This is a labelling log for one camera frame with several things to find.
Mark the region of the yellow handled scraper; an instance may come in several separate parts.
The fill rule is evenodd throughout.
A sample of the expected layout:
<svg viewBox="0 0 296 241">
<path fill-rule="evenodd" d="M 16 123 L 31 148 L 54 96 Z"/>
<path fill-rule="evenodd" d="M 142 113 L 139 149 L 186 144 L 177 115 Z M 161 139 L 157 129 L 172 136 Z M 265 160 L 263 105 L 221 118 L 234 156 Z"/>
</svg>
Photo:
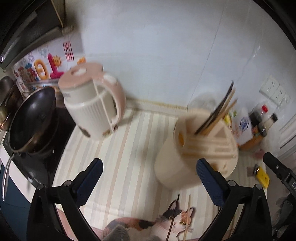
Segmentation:
<svg viewBox="0 0 296 241">
<path fill-rule="evenodd" d="M 257 164 L 254 166 L 253 175 L 264 189 L 268 188 L 270 178 L 261 166 Z"/>
</svg>

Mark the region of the white wall socket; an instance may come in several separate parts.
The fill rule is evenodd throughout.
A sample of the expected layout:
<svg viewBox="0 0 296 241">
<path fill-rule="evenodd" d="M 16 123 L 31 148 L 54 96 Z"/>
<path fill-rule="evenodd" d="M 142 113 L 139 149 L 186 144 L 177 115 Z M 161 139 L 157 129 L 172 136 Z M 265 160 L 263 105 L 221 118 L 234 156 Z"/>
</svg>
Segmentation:
<svg viewBox="0 0 296 241">
<path fill-rule="evenodd" d="M 272 75 L 262 83 L 259 92 L 277 106 L 288 104 L 290 100 L 288 93 Z"/>
</svg>

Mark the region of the black capped sauce bottle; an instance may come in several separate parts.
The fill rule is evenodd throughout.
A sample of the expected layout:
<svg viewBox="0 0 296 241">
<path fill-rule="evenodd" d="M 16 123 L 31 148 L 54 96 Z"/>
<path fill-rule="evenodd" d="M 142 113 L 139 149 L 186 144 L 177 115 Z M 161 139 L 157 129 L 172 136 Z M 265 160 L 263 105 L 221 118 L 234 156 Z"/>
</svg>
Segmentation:
<svg viewBox="0 0 296 241">
<path fill-rule="evenodd" d="M 258 131 L 264 138 L 267 136 L 268 130 L 278 121 L 276 113 L 273 113 L 265 122 L 260 122 L 257 126 Z"/>
</svg>

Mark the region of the dark chopstick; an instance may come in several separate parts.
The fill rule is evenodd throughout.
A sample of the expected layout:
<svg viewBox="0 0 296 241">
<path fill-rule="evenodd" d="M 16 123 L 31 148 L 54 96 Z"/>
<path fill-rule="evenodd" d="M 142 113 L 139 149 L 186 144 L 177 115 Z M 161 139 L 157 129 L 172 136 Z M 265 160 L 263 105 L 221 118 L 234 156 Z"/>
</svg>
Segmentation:
<svg viewBox="0 0 296 241">
<path fill-rule="evenodd" d="M 173 216 L 172 216 L 172 219 L 171 219 L 170 228 L 169 228 L 168 234 L 167 234 L 167 236 L 166 236 L 166 241 L 168 241 L 169 238 L 170 238 L 171 229 L 172 229 L 172 227 L 173 227 L 174 220 L 175 220 L 175 216 L 176 216 L 176 212 L 177 212 L 178 205 L 179 205 L 179 198 L 180 198 L 180 194 L 178 194 L 178 197 L 177 197 L 177 200 L 176 200 L 176 205 L 175 205 L 175 209 L 174 209 Z"/>
</svg>

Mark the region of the steel pot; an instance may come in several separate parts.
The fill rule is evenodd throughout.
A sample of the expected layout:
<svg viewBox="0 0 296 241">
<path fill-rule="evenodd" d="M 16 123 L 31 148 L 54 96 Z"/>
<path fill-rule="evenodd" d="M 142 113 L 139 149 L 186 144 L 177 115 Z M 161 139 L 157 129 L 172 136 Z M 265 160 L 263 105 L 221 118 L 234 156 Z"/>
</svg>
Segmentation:
<svg viewBox="0 0 296 241">
<path fill-rule="evenodd" d="M 13 117 L 23 102 L 16 81 L 9 76 L 1 78 L 1 130 L 6 132 Z"/>
</svg>

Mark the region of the black frying pan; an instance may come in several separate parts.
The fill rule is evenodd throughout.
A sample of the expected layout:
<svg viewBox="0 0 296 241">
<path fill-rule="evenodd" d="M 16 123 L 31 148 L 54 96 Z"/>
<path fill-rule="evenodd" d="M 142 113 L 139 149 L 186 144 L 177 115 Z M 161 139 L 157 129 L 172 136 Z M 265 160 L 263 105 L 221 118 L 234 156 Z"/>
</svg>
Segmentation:
<svg viewBox="0 0 296 241">
<path fill-rule="evenodd" d="M 9 169 L 15 155 L 31 152 L 40 144 L 56 109 L 55 90 L 46 86 L 31 93 L 20 105 L 10 124 L 8 141 L 12 155 L 7 161 L 1 197 L 6 198 L 9 183 Z"/>
</svg>

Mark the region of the red capped sauce bottle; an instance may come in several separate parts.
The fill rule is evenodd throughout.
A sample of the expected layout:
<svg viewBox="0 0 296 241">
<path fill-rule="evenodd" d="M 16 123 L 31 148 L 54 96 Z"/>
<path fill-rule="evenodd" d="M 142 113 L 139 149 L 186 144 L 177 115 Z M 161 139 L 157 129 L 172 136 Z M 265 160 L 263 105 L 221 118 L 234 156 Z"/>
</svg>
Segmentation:
<svg viewBox="0 0 296 241">
<path fill-rule="evenodd" d="M 262 122 L 264 116 L 268 112 L 268 107 L 266 104 L 259 104 L 253 108 L 253 110 L 249 113 L 249 118 L 251 120 L 251 125 L 253 127 L 257 126 Z"/>
</svg>

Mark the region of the brown small card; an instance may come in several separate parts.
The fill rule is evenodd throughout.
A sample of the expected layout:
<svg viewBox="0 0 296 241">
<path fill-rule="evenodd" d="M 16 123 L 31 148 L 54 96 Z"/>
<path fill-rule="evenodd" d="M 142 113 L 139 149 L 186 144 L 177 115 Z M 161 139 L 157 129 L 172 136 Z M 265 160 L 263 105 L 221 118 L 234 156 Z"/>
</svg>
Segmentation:
<svg viewBox="0 0 296 241">
<path fill-rule="evenodd" d="M 255 166 L 253 166 L 253 167 L 247 167 L 246 169 L 247 169 L 247 177 L 254 176 Z"/>
</svg>

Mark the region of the cream chopstick holder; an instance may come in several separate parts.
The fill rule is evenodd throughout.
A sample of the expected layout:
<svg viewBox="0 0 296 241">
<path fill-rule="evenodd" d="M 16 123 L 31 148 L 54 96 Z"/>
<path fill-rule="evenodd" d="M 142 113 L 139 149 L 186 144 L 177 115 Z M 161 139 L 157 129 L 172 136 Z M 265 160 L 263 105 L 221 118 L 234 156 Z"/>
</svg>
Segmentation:
<svg viewBox="0 0 296 241">
<path fill-rule="evenodd" d="M 201 185 L 196 164 L 202 158 L 224 178 L 234 171 L 238 147 L 224 121 L 219 121 L 206 136 L 195 134 L 209 116 L 208 110 L 191 109 L 176 121 L 154 163 L 156 178 L 166 188 L 179 190 Z"/>
</svg>

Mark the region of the pink white electric kettle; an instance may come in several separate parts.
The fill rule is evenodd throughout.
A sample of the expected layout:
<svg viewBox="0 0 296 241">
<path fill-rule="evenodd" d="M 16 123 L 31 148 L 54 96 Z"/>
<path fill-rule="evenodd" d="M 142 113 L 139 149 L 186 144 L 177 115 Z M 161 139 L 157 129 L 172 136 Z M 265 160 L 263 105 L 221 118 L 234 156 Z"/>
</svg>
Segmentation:
<svg viewBox="0 0 296 241">
<path fill-rule="evenodd" d="M 86 137 L 98 141 L 117 129 L 125 114 L 125 92 L 103 65 L 76 65 L 60 77 L 58 86 L 67 111 Z"/>
</svg>

